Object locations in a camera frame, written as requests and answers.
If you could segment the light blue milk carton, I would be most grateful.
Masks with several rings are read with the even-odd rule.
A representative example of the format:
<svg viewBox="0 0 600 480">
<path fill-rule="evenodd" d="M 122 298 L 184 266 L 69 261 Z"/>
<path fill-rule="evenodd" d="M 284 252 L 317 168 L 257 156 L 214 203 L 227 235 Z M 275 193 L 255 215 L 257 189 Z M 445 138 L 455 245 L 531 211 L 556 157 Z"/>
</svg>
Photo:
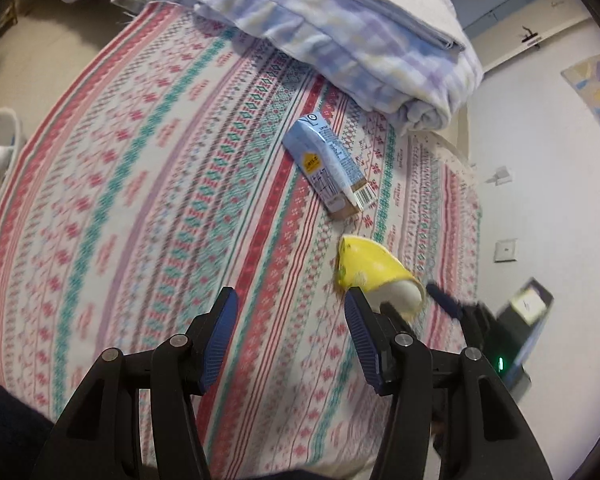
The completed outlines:
<svg viewBox="0 0 600 480">
<path fill-rule="evenodd" d="M 283 146 L 332 218 L 350 218 L 377 202 L 358 163 L 319 112 L 300 117 L 284 134 Z"/>
</svg>

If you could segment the wall socket plate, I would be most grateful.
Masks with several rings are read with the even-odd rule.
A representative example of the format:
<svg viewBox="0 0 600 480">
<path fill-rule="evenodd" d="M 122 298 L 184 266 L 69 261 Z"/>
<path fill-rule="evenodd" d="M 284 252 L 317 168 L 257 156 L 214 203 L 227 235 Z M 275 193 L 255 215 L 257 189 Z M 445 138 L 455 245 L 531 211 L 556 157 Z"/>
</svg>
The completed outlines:
<svg viewBox="0 0 600 480">
<path fill-rule="evenodd" d="M 495 263 L 514 262 L 517 260 L 517 241 L 514 238 L 509 240 L 498 240 L 494 247 L 493 261 Z"/>
</svg>

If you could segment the plaid purple fleece blanket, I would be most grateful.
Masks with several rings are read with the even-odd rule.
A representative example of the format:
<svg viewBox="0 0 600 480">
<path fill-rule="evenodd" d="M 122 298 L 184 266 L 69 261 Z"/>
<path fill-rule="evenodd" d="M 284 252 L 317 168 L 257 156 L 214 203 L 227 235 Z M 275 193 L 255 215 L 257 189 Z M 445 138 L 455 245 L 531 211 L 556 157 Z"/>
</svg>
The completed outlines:
<svg viewBox="0 0 600 480">
<path fill-rule="evenodd" d="M 134 11 L 153 1 L 268 40 L 402 131 L 446 128 L 483 80 L 469 39 L 439 49 L 354 0 L 114 0 Z"/>
</svg>

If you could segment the yellow paper cup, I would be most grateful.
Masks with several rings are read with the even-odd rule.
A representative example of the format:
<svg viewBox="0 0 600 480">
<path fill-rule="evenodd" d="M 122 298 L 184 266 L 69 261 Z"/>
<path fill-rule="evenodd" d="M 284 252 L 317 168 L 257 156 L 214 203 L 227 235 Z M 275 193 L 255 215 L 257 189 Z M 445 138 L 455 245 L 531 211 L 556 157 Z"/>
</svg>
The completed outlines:
<svg viewBox="0 0 600 480">
<path fill-rule="evenodd" d="M 411 323 L 425 305 L 425 287 L 385 246 L 369 238 L 343 234 L 338 243 L 335 282 L 344 292 L 362 290 L 376 312 L 391 304 Z"/>
</svg>

